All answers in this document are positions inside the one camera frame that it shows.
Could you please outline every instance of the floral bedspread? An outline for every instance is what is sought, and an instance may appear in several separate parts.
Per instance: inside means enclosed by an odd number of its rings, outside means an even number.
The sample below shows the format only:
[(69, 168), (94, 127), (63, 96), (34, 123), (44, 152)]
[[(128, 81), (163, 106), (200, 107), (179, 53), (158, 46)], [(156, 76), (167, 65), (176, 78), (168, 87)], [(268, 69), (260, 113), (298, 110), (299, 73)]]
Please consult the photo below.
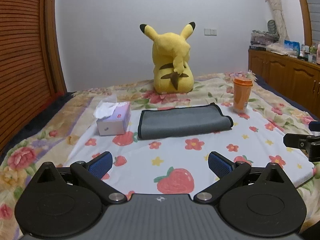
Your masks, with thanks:
[[(62, 166), (80, 136), (94, 121), (93, 111), (102, 98), (116, 94), (119, 102), (130, 101), (131, 108), (167, 109), (217, 103), (229, 106), (233, 101), (235, 76), (252, 73), (215, 73), (195, 79), (193, 90), (187, 94), (158, 95), (152, 81), (79, 91), (36, 135), (18, 143), (6, 155), (0, 166), (0, 240), (15, 240), (22, 234), (14, 217), (14, 207), (24, 188), (45, 161)], [(289, 133), (311, 134), (308, 124), (312, 117), (291, 106), (254, 83), (249, 105), (268, 121), (269, 129)], [(314, 177), (299, 187), (299, 194), (307, 206), (307, 217), (302, 231), (320, 220), (320, 165)]]

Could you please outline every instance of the wall outlet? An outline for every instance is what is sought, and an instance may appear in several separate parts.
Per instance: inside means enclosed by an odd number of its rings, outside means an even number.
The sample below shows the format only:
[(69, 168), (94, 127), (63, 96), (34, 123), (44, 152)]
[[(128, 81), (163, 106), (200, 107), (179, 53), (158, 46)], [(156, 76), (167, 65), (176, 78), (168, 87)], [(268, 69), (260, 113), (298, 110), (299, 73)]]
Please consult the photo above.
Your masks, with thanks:
[(204, 29), (205, 36), (217, 36), (218, 32), (216, 29)]

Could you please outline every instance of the stuffed animal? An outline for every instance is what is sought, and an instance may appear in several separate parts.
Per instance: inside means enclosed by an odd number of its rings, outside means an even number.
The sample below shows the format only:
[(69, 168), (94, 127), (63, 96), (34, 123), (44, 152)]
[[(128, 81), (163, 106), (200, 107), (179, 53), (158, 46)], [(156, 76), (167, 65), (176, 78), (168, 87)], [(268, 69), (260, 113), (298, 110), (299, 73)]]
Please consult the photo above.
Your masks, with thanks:
[(193, 75), (188, 66), (190, 45), (186, 39), (195, 29), (194, 22), (185, 26), (180, 35), (158, 34), (151, 26), (141, 24), (140, 29), (153, 41), (152, 59), (154, 87), (159, 94), (188, 93), (193, 88)]

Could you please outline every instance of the white sheet with strawberry print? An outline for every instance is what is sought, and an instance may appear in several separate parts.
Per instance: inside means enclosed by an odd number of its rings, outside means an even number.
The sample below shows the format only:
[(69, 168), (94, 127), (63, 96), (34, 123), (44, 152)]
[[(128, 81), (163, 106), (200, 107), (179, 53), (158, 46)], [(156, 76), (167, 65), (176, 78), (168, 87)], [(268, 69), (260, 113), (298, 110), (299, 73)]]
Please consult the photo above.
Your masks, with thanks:
[(132, 193), (177, 194), (197, 192), (218, 180), (208, 167), (208, 154), (216, 151), (232, 161), (254, 167), (277, 162), (297, 187), (310, 179), (314, 165), (297, 149), (283, 144), (284, 133), (248, 106), (236, 114), (229, 103), (220, 105), (234, 121), (232, 130), (159, 140), (138, 140), (141, 111), (132, 111), (126, 134), (99, 136), (94, 122), (81, 136), (64, 166), (90, 161), (104, 151), (114, 164), (103, 177), (110, 186), (131, 197)]

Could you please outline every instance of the curtain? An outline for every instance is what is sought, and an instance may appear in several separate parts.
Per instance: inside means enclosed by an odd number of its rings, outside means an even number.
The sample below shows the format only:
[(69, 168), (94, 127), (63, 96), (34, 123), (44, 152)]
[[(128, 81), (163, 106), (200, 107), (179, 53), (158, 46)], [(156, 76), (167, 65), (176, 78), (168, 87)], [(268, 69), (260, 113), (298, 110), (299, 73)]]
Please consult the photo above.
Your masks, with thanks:
[(278, 33), (280, 35), (280, 40), (289, 40), (287, 28), (285, 26), (284, 17), (282, 13), (281, 0), (269, 0), (269, 3), (273, 12), (273, 17), (277, 25)]

